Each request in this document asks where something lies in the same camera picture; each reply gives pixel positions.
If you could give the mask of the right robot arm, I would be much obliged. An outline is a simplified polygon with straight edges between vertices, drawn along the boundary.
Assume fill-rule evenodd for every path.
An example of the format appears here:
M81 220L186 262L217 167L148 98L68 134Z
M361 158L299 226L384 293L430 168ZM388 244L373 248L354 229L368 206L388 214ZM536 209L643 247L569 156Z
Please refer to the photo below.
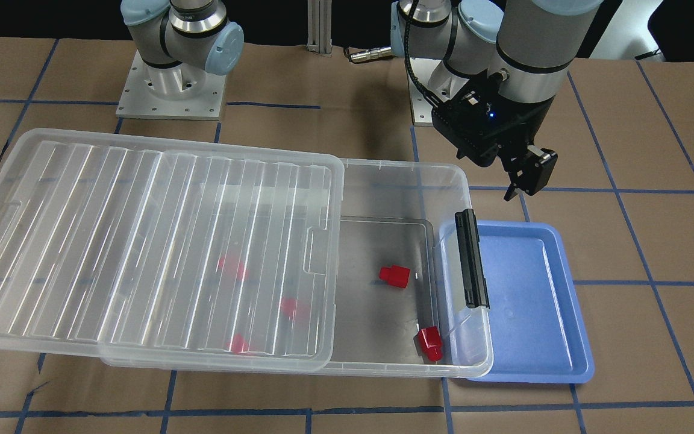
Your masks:
M80 125L132 120L217 121L225 77L243 30L220 1L0 2L11 32L0 36L0 109L19 126L28 111ZM0 129L0 152L11 138Z

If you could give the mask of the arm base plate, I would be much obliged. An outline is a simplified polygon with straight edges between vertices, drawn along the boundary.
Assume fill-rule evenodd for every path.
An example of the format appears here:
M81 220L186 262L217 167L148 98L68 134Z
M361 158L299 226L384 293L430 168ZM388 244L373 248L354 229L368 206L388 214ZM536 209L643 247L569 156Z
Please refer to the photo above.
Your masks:
M138 120L219 121L226 76L181 64L158 69L135 53L116 116Z
M452 76L441 60L412 57L410 64L418 82L424 85L424 88L432 91L441 101L451 99ZM433 107L411 79L408 79L408 91L410 91L413 125L417 127L432 127Z

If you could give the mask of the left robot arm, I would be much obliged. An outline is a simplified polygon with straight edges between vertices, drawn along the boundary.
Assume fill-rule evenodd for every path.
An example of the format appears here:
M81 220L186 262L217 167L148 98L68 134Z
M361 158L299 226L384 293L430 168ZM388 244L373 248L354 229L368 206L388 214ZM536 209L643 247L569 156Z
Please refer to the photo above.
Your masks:
M396 1L391 49L431 123L458 159L509 177L504 195L534 195L557 153L535 143L600 1Z

